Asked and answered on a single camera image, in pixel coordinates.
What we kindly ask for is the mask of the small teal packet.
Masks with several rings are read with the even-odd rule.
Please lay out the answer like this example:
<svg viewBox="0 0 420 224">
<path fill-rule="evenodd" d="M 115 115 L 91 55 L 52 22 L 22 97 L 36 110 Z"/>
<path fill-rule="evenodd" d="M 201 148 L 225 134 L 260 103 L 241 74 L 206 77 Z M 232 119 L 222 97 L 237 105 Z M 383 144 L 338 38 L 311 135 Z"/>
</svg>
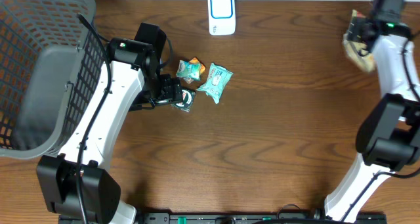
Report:
<svg viewBox="0 0 420 224">
<path fill-rule="evenodd" d="M 199 64 L 191 64 L 189 62 L 180 60 L 176 76 L 180 78 L 191 78 L 197 81 L 200 79 L 199 71 Z"/>
</svg>

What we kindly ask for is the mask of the teal wet wipes pack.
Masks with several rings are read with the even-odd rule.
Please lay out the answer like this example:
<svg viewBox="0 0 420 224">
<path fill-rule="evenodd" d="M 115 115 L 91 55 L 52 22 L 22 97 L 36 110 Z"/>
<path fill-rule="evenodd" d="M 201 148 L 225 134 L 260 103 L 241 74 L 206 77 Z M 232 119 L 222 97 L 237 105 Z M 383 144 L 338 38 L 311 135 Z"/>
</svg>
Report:
<svg viewBox="0 0 420 224">
<path fill-rule="evenodd" d="M 215 104 L 218 104 L 222 92 L 232 76 L 233 73 L 231 71 L 212 63 L 207 76 L 207 81 L 198 88 L 198 91 L 205 92 L 207 96 L 213 98 Z"/>
</svg>

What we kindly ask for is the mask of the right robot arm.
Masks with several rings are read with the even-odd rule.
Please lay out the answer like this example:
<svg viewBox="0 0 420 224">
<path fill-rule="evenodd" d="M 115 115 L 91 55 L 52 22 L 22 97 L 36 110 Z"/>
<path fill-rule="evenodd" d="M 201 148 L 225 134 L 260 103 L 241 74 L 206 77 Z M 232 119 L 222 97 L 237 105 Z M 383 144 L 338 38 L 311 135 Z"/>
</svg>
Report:
<svg viewBox="0 0 420 224">
<path fill-rule="evenodd" d="M 376 66 L 381 100 L 361 124 L 357 155 L 338 187 L 324 201 L 326 219 L 354 223 L 371 195 L 404 166 L 419 159 L 419 78 L 413 38 L 405 24 L 368 19 L 358 12 L 343 36 L 348 57 L 364 51 Z"/>
</svg>

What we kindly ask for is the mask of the small orange box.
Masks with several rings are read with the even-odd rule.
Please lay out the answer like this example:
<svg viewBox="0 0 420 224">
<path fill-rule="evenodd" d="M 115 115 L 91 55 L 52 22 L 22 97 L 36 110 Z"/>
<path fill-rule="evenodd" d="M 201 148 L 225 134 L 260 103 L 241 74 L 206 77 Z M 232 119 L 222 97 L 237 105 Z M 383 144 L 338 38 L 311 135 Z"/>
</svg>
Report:
<svg viewBox="0 0 420 224">
<path fill-rule="evenodd" d="M 189 61 L 189 63 L 191 63 L 191 64 L 199 64 L 200 65 L 200 68 L 199 68 L 199 75 L 202 75 L 203 73 L 204 73 L 204 71 L 205 71 L 205 66 L 204 66 L 204 64 L 203 63 L 201 63 L 199 60 L 198 60 L 198 58 L 197 57 L 194 57 L 193 59 L 191 59 L 190 61 Z M 184 79 L 185 80 L 185 82 L 187 83 L 187 84 L 191 84 L 194 80 L 193 79 L 191 79 L 191 78 L 185 78 Z"/>
</svg>

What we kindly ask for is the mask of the dark green round-logo packet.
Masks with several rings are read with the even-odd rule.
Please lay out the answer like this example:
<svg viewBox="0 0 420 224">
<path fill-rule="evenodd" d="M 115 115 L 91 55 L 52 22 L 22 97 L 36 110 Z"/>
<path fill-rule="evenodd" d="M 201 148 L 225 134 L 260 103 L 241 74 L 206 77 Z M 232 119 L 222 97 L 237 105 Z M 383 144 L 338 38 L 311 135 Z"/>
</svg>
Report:
<svg viewBox="0 0 420 224">
<path fill-rule="evenodd" d="M 184 112 L 189 112 L 191 107 L 194 103 L 194 99 L 196 97 L 196 92 L 190 89 L 183 89 L 182 90 L 182 101 L 172 104 L 173 108 L 177 108 Z"/>
</svg>

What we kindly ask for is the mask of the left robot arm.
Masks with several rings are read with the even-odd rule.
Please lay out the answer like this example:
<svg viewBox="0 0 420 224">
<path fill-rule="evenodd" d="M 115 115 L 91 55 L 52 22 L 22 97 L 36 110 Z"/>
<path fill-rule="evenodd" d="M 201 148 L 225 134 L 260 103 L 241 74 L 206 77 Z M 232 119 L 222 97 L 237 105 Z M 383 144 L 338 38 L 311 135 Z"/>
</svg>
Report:
<svg viewBox="0 0 420 224">
<path fill-rule="evenodd" d="M 42 156 L 37 178 L 47 209 L 82 223 L 135 223 L 137 209 L 121 200 L 109 174 L 112 153 L 131 110 L 182 101 L 177 78 L 160 73 L 163 38 L 154 43 L 113 38 L 100 83 L 79 125 L 58 156 Z"/>
</svg>

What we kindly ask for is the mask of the yellow snack bag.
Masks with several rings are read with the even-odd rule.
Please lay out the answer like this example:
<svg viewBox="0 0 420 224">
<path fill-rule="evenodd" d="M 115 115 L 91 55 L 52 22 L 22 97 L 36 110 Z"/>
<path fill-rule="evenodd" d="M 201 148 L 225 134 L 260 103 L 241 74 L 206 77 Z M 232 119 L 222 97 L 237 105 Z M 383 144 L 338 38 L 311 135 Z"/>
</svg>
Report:
<svg viewBox="0 0 420 224">
<path fill-rule="evenodd" d="M 366 17 L 356 9 L 352 10 L 348 29 L 343 35 L 343 47 L 347 58 L 363 72 L 375 70 L 373 55 L 364 49 L 366 44 L 361 42 L 359 34 L 356 33 L 359 24 L 363 24 Z"/>
</svg>

